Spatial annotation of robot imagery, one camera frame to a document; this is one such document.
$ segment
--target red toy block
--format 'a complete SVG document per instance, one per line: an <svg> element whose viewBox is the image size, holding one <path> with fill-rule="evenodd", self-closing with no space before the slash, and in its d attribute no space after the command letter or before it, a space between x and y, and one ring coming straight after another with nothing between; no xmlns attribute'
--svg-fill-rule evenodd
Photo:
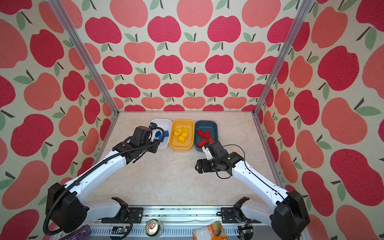
<svg viewBox="0 0 384 240"><path fill-rule="evenodd" d="M197 131L197 134L198 134L201 138L204 138L204 137L205 137L205 134L204 134L203 131L201 131L201 130L198 130L198 131Z"/></svg>
<svg viewBox="0 0 384 240"><path fill-rule="evenodd" d="M205 139L203 139L203 141L199 142L199 144L197 145L198 147L203 147L204 144L206 144L207 141Z"/></svg>

